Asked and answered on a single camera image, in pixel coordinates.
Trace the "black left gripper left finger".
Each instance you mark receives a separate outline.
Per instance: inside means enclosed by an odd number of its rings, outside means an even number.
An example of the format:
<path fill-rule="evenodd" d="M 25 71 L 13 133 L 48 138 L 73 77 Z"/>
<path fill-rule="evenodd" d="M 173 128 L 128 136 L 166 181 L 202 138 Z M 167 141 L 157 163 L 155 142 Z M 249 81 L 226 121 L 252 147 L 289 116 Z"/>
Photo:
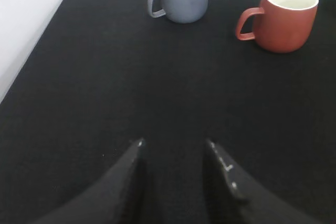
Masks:
<path fill-rule="evenodd" d="M 145 188 L 145 140 L 139 139 L 93 185 L 35 223 L 133 223 Z"/>

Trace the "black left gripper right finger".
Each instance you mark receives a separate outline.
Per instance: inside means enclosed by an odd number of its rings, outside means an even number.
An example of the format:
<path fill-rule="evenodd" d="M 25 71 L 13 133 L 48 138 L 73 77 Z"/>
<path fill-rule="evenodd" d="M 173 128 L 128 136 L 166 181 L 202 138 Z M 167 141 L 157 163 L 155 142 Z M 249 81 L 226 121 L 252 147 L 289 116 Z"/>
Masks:
<path fill-rule="evenodd" d="M 205 206 L 210 223 L 318 223 L 263 187 L 209 138 Z"/>

